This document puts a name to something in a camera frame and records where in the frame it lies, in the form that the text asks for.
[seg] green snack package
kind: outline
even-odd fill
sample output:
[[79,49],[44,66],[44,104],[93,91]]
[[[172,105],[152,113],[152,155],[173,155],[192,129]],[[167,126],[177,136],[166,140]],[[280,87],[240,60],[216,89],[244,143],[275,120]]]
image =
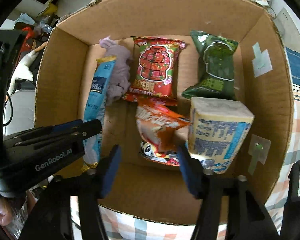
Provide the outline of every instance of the green snack package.
[[200,54],[199,82],[182,96],[235,100],[233,54],[238,42],[202,31],[191,31],[190,36]]

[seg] checkered fabric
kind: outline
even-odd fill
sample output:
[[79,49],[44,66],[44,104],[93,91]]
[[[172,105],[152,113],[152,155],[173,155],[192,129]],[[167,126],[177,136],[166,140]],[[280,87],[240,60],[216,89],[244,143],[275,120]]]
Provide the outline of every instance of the checkered fabric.
[[286,48],[293,82],[294,117],[290,146],[285,156],[279,179],[265,206],[280,232],[283,206],[286,203],[289,189],[288,175],[292,165],[300,160],[300,53]]
[[[295,99],[293,134],[291,136],[290,147],[280,171],[279,179],[265,205],[278,231],[281,229],[283,206],[288,196],[288,175],[293,163],[300,160],[300,53],[288,48],[286,50],[290,62]],[[79,212],[75,210],[75,207],[71,205],[72,214],[78,216]],[[194,225],[178,226],[154,223],[127,214],[118,213],[102,206],[99,208],[110,240],[187,240],[191,238],[194,230]],[[79,218],[73,217],[73,220],[78,221]],[[217,240],[224,240],[225,234],[226,225],[220,225]]]

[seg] red snack package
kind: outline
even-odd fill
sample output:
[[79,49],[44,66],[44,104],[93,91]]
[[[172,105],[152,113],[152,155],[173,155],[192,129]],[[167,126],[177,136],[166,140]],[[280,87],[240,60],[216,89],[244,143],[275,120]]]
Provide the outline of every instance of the red snack package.
[[139,99],[136,120],[142,139],[151,144],[151,151],[148,151],[150,155],[147,152],[145,154],[153,158],[145,157],[157,162],[164,162],[157,158],[171,159],[169,152],[176,150],[172,142],[174,131],[190,124],[190,120],[183,115],[146,99]]
[[177,100],[172,94],[173,66],[186,43],[166,38],[132,38],[140,47],[139,66],[134,83],[122,98],[131,102],[151,98],[161,104],[176,106]]

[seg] blue tube package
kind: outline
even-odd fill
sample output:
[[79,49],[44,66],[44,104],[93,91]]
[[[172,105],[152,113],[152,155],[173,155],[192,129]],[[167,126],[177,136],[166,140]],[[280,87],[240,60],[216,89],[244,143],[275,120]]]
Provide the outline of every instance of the blue tube package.
[[[116,57],[97,59],[97,68],[93,75],[91,89],[84,111],[83,121],[100,120],[102,126],[106,110],[106,93]],[[95,168],[100,160],[102,131],[83,141],[85,155],[83,160],[88,168]]]

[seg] cardboard box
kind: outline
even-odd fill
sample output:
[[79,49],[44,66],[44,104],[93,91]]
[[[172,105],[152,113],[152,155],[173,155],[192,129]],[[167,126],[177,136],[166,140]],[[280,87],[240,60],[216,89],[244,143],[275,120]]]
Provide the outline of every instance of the cardboard box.
[[[96,59],[103,56],[99,39],[108,35],[134,55],[131,35],[185,40],[173,83],[178,112],[189,116],[190,101],[181,93],[198,81],[198,53],[191,29],[238,41],[234,55],[237,98],[255,115],[251,130],[236,159],[223,176],[247,176],[256,198],[265,203],[278,179],[291,135],[293,97],[291,79],[277,30],[268,13],[249,0],[95,0],[64,19],[53,30],[38,75],[35,126],[47,126],[83,117]],[[252,46],[268,50],[272,70],[254,77]],[[114,144],[122,148],[122,163],[109,196],[100,203],[119,212],[158,222],[194,224],[200,209],[187,191],[178,167],[152,163],[138,156],[137,104],[119,100],[106,109],[102,154]],[[265,164],[248,173],[251,135],[271,141]],[[82,159],[59,173],[79,175]],[[226,219],[226,208],[222,211]]]

